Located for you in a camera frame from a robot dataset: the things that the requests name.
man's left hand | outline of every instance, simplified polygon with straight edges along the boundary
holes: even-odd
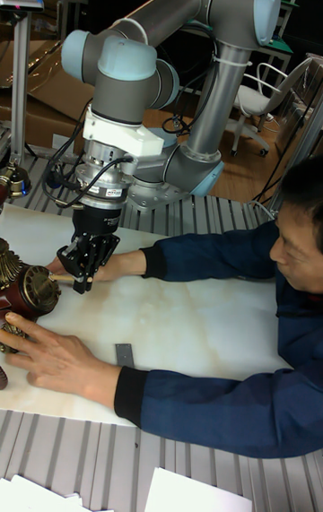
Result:
[[[0,330],[0,342],[19,351],[6,355],[6,362],[28,371],[31,385],[72,393],[113,408],[120,367],[92,355],[76,336],[63,336],[16,315],[5,320],[30,338]]]

robotic arm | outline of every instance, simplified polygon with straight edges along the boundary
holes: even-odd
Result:
[[[113,233],[134,180],[145,191],[170,184],[206,195],[212,188],[223,168],[218,146],[244,70],[252,50],[271,39],[279,8],[280,0],[151,0],[97,36],[77,30],[67,37],[64,69],[94,86],[83,126],[85,154],[75,172],[75,231],[72,243],[57,252],[78,292],[91,288],[115,249]],[[163,140],[142,125],[144,111],[173,101],[179,79],[157,60],[154,47],[191,20],[213,33],[214,65],[188,140],[162,148]]]

man's hand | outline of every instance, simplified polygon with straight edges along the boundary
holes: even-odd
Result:
[[[53,333],[14,313],[7,313],[5,320],[32,339],[0,330],[0,342],[20,352],[7,354],[7,363],[27,370],[31,385],[83,396],[113,408],[121,367],[94,357],[76,336]]]
[[[115,281],[120,277],[127,275],[144,275],[146,272],[146,260],[144,252],[132,251],[131,253],[121,253],[111,255],[109,261],[104,267],[100,267],[94,275],[94,281]],[[56,275],[66,274],[58,257],[47,265],[47,269]]]

blue jacket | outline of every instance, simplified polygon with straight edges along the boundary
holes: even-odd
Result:
[[[255,230],[163,239],[144,249],[146,276],[275,276],[278,352],[292,369],[237,381],[124,368],[117,414],[162,437],[245,456],[299,456],[323,447],[323,299],[296,291],[277,270],[269,257],[277,237],[271,221]]]

white table surface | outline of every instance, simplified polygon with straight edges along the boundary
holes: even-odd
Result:
[[[69,218],[7,204],[0,237],[25,263],[46,265],[73,233]],[[149,247],[160,236],[119,229],[118,252]],[[70,284],[52,313],[39,324],[77,334],[92,352],[116,362],[116,343],[131,343],[139,369],[169,369],[191,376],[244,379],[288,367],[277,355],[275,283],[238,279],[162,282],[124,277],[94,283],[79,295]],[[30,386],[25,371],[0,353],[9,385],[0,408],[85,421],[129,424],[113,411],[74,395]]]

